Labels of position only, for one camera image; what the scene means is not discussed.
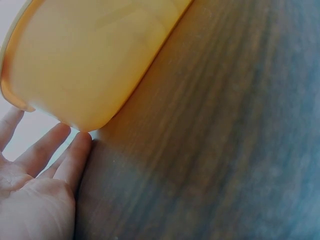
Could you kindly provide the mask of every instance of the finger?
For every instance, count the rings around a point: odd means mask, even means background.
[[[63,151],[63,153],[61,154],[61,156],[47,169],[45,170],[43,173],[41,173],[37,178],[38,179],[52,179],[57,171],[57,169],[59,168],[59,166],[61,165],[61,163],[65,160],[68,151],[70,149],[70,147],[72,146],[72,143],[66,148],[66,150]]]
[[[0,152],[3,152],[5,147],[12,139],[17,125],[24,116],[24,111],[16,107],[12,107],[10,111],[0,120]]]
[[[52,155],[69,136],[70,131],[69,126],[63,123],[57,124],[14,163],[35,178],[47,166]]]
[[[78,133],[67,156],[53,176],[54,179],[65,181],[74,193],[84,171],[91,143],[92,139],[89,133]]]

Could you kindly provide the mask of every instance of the human hand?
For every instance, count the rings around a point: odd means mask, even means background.
[[[75,192],[91,148],[91,136],[79,133],[46,171],[70,128],[56,125],[14,162],[2,155],[24,112],[13,108],[0,121],[0,240],[72,239]]]

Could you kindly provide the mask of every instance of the fingertip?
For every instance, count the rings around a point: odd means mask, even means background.
[[[64,124],[62,122],[58,123],[55,126],[55,128],[57,128],[59,131],[61,131],[62,133],[66,134],[68,136],[71,133],[71,128],[68,125],[66,125],[66,124]]]

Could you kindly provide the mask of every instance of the table surface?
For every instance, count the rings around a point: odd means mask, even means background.
[[[320,239],[320,1],[194,0],[98,132],[75,238]]]

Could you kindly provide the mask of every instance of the wood grain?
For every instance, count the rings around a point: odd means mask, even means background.
[[[75,231],[320,239],[320,2],[194,0],[98,132]]]

